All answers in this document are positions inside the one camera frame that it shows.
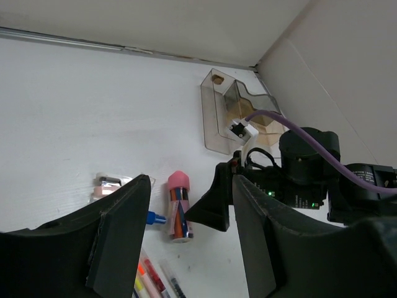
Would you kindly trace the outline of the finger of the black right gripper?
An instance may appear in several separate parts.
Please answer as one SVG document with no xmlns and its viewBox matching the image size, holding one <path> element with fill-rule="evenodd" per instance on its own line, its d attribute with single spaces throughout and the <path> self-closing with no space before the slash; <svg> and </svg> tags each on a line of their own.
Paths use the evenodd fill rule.
<svg viewBox="0 0 397 298">
<path fill-rule="evenodd" d="M 209 190 L 185 213 L 188 221 L 220 232 L 230 226 L 229 206 L 233 205 L 231 162 L 219 163 Z"/>
</svg>

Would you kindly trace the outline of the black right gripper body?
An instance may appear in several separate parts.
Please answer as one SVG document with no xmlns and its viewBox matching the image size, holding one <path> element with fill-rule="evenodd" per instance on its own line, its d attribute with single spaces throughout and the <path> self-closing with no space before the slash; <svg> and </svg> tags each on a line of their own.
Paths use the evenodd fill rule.
<svg viewBox="0 0 397 298">
<path fill-rule="evenodd" d="M 253 147 L 241 154 L 242 174 L 269 197 L 297 209 L 318 210 L 328 184 L 339 172 L 291 130 L 279 139 L 281 165 L 266 150 Z"/>
</svg>

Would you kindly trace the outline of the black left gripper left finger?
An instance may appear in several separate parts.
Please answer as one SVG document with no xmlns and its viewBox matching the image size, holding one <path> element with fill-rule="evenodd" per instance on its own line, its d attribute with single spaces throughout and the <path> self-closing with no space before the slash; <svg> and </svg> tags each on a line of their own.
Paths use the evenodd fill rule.
<svg viewBox="0 0 397 298">
<path fill-rule="evenodd" d="M 2 233 L 1 296 L 131 297 L 150 195 L 141 174 L 34 230 Z"/>
</svg>

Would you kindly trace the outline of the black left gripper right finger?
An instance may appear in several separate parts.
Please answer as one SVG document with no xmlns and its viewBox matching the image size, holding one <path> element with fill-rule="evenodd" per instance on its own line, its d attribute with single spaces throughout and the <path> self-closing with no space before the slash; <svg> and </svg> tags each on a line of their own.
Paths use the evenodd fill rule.
<svg viewBox="0 0 397 298">
<path fill-rule="evenodd" d="M 329 225 L 241 175 L 233 202 L 250 297 L 396 296 L 394 217 Z"/>
</svg>

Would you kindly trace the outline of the pink capped pencil tube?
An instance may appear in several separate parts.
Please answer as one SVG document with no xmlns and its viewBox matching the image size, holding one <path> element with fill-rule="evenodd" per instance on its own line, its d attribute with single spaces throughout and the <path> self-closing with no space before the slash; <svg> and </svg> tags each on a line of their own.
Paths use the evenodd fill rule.
<svg viewBox="0 0 397 298">
<path fill-rule="evenodd" d="M 167 181 L 169 193 L 168 235 L 174 243 L 187 243 L 194 238 L 191 223 L 185 213 L 189 210 L 190 179 L 182 171 L 175 171 Z"/>
</svg>

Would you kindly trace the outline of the orange yellow highlighter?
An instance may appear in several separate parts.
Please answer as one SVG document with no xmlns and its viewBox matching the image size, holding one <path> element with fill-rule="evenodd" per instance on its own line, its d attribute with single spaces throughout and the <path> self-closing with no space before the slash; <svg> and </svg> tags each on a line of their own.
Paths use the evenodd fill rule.
<svg viewBox="0 0 397 298">
<path fill-rule="evenodd" d="M 149 276 L 149 272 L 144 265 L 143 255 L 140 253 L 138 267 L 136 270 L 135 290 L 138 297 L 161 298 L 162 295 Z"/>
</svg>

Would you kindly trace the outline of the red pen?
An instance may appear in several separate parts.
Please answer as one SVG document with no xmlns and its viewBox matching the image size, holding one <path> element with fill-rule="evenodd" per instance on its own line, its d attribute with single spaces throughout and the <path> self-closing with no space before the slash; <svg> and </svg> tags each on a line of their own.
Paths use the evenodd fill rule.
<svg viewBox="0 0 397 298">
<path fill-rule="evenodd" d="M 161 278 L 159 277 L 159 274 L 155 270 L 153 264 L 148 258 L 144 258 L 143 263 L 146 267 L 146 271 L 151 278 L 152 282 L 156 286 L 158 292 L 161 294 L 163 298 L 171 298 L 169 292 L 167 291 L 164 283 L 162 282 Z"/>
</svg>

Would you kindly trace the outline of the black clear pen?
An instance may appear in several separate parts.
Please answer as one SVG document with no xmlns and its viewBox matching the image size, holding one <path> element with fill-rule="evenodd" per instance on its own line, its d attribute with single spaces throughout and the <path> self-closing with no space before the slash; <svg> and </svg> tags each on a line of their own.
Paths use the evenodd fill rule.
<svg viewBox="0 0 397 298">
<path fill-rule="evenodd" d="M 168 262 L 166 260 L 161 260 L 159 262 L 159 265 L 160 265 L 166 279 L 172 286 L 172 289 L 175 292 L 176 296 L 178 298 L 186 298 L 186 295 L 181 288 L 178 278 L 177 278 L 176 274 L 173 272 L 173 270 L 171 269 L 171 267 L 169 266 Z"/>
</svg>

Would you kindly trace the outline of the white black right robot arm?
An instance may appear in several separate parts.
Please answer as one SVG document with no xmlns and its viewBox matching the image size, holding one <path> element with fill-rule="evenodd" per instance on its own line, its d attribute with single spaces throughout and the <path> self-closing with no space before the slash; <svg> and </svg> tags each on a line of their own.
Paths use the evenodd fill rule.
<svg viewBox="0 0 397 298">
<path fill-rule="evenodd" d="M 296 133 L 279 139 L 281 164 L 260 147 L 247 153 L 237 150 L 226 163 L 215 167 L 209 190 L 186 213 L 191 222 L 222 232 L 229 227 L 228 207 L 233 205 L 232 179 L 244 176 L 267 196 L 296 209 L 318 210 L 329 201 L 328 220 L 344 225 L 365 217 L 396 215 L 396 169 L 391 166 L 352 163 L 348 172 L 373 187 L 361 187 L 338 172 Z"/>
</svg>

